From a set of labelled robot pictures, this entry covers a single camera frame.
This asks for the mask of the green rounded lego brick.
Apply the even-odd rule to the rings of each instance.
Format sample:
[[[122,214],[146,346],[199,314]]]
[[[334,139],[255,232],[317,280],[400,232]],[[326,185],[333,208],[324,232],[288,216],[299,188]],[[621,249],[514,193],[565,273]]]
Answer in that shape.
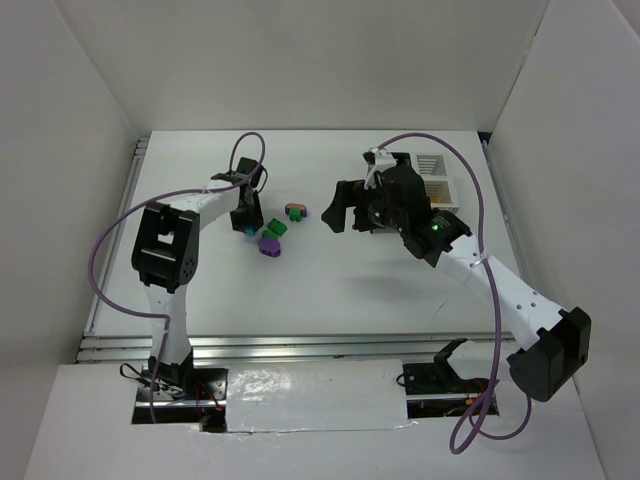
[[[262,231],[262,237],[263,238],[275,239],[275,240],[279,239],[279,236],[276,233],[274,233],[273,231],[268,230],[268,229],[265,229],[265,230]]]

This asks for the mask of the green square lego brick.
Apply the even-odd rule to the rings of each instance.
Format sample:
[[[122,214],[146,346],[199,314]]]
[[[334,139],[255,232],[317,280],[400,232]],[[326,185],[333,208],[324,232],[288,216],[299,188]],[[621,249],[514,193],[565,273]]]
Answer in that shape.
[[[267,229],[279,237],[283,236],[288,230],[287,226],[276,218],[268,222]]]

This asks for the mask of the purple rounded lego brick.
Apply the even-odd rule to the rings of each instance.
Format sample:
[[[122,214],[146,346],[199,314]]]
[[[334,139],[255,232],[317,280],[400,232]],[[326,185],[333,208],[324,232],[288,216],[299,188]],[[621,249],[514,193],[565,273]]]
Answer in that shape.
[[[262,255],[276,258],[281,255],[281,244],[276,238],[262,237],[258,241],[258,249]]]

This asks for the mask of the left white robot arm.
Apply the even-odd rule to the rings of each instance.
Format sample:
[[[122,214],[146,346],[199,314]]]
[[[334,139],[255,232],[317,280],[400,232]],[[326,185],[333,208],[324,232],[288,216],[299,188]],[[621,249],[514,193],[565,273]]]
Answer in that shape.
[[[131,262],[144,285],[150,313],[159,321],[152,327],[148,360],[154,383],[192,388],[194,356],[186,297],[198,268],[200,233],[224,215],[236,232],[259,230],[264,225],[259,184],[265,175],[258,161],[243,157],[236,169],[212,176],[204,189],[144,208]]]

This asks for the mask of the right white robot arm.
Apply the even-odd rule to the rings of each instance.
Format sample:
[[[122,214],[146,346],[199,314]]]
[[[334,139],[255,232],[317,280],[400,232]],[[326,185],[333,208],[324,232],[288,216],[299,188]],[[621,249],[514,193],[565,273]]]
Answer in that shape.
[[[405,166],[365,180],[341,180],[321,219],[335,233],[354,211],[354,229],[397,232],[417,259],[500,308],[501,322],[518,342],[507,359],[514,383],[532,399],[549,401],[586,363],[592,321],[581,308],[567,310],[545,298],[484,253],[478,234],[455,214],[432,207],[421,177]]]

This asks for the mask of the black slotted container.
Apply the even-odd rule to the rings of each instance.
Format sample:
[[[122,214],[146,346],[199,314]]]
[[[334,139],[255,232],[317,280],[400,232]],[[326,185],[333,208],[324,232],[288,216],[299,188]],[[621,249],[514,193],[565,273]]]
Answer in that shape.
[[[369,169],[384,171],[396,166],[410,167],[411,155],[406,152],[388,152],[386,150],[379,150],[373,153]]]

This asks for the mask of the purple printed lego brick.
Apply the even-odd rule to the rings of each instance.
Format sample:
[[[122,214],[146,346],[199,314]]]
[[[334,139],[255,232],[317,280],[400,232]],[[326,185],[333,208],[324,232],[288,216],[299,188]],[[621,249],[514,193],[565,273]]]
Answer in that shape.
[[[292,210],[296,210],[299,211],[303,217],[307,216],[307,207],[301,203],[289,202],[285,205],[284,210],[287,215],[289,215]]]

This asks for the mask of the small green lego brick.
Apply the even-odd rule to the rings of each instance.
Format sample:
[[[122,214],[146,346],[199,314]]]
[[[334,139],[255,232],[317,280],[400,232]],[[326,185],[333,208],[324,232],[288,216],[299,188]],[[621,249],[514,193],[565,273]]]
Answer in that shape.
[[[302,212],[299,209],[290,209],[288,217],[293,222],[300,222],[302,220]]]

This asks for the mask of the white slotted container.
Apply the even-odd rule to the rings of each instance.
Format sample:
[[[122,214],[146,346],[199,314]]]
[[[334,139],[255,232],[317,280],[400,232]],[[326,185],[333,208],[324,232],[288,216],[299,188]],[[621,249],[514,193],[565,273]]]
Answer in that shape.
[[[424,182],[426,195],[447,200],[447,204],[434,204],[434,208],[456,214],[459,202],[453,177],[448,173],[447,158],[442,154],[413,154],[411,164]]]

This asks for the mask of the white taped cover panel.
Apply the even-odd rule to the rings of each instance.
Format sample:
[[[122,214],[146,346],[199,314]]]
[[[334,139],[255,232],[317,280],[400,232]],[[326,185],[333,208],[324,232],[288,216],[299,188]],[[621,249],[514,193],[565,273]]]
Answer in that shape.
[[[233,433],[404,428],[396,359],[238,363],[229,368],[226,425]]]

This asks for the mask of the aluminium frame rail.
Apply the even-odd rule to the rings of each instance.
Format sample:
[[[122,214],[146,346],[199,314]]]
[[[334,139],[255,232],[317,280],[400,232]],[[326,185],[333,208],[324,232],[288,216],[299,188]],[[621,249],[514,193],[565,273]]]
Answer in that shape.
[[[190,339],[198,365],[235,360],[303,361],[393,357],[426,358],[450,341],[465,338],[480,344],[493,340],[489,332],[431,334],[366,334],[302,336],[195,336]],[[76,361],[84,364],[145,362],[150,353],[149,337],[86,336],[81,340]]]

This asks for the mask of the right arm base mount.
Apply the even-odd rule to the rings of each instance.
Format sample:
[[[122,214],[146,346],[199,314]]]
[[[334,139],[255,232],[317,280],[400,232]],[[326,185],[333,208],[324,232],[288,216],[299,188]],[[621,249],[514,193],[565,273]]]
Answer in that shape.
[[[404,364],[395,381],[405,391],[409,419],[461,417],[488,387],[485,378],[461,379],[435,362]]]

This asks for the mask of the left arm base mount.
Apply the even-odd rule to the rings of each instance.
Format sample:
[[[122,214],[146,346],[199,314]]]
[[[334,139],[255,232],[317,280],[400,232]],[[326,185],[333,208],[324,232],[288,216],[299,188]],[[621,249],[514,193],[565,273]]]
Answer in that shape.
[[[228,370],[197,369],[185,386],[130,363],[119,367],[119,374],[137,385],[131,421],[134,425],[191,424],[201,432],[227,431],[226,403]]]

